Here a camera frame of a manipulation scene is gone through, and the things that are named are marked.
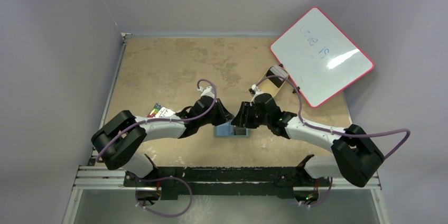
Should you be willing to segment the black VIP card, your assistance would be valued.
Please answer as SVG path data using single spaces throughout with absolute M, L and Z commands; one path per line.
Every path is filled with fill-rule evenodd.
M 250 131 L 243 127 L 234 127 L 234 136 L 235 137 L 248 137 Z

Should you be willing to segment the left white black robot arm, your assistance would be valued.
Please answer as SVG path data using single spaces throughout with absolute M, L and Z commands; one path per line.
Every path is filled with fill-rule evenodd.
M 203 96 L 170 117 L 138 117 L 129 110 L 119 112 L 91 138 L 98 157 L 107 169 L 122 168 L 137 176 L 143 186 L 157 181 L 152 160 L 137 150 L 143 142 L 163 138 L 186 138 L 205 125 L 219 126 L 233 119 L 220 99 Z

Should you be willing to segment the green card holder wallet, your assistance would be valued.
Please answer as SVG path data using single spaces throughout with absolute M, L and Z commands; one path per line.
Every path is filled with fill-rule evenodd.
M 215 137 L 235 137 L 234 136 L 234 127 L 236 127 L 236 126 L 233 126 L 231 124 L 231 122 L 227 122 L 225 124 L 215 126 L 214 127 L 214 136 Z

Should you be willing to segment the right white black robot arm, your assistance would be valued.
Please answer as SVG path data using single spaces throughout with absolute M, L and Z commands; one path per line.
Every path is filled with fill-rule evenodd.
M 232 125 L 255 129 L 266 126 L 274 135 L 296 139 L 323 148 L 328 156 L 307 156 L 299 165 L 297 180 L 310 185 L 318 178 L 344 178 L 363 188 L 383 164 L 385 157 L 369 138 L 361 138 L 362 129 L 351 125 L 347 136 L 340 136 L 329 126 L 305 124 L 297 114 L 282 111 L 270 94 L 243 101 Z

